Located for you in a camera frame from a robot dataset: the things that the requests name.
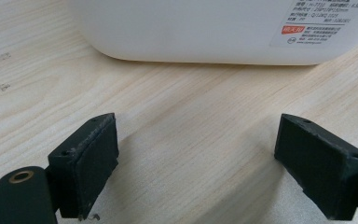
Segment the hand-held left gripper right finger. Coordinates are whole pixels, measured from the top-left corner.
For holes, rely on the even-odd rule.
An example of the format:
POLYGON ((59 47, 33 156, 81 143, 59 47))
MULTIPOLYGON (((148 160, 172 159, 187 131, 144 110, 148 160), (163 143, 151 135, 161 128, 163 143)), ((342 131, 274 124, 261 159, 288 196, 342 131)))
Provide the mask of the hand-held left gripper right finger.
POLYGON ((358 209, 358 148, 318 124, 283 114, 274 157, 329 220, 358 209))

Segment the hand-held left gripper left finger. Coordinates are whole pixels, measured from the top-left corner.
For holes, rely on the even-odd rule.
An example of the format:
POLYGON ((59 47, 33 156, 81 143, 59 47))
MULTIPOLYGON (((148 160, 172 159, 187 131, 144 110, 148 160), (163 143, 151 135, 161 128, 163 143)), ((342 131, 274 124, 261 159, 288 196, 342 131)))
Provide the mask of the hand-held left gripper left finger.
POLYGON ((118 165, 116 117, 89 119, 48 155, 64 218, 86 218, 118 165))

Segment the white plastic container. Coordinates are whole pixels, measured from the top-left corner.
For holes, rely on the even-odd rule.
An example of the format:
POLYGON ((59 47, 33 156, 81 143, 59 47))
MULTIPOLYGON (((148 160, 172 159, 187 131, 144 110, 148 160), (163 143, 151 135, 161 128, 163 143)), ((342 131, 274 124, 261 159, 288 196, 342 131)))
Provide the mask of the white plastic container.
POLYGON ((66 0, 98 51, 128 61, 310 65, 358 45, 358 0, 66 0))

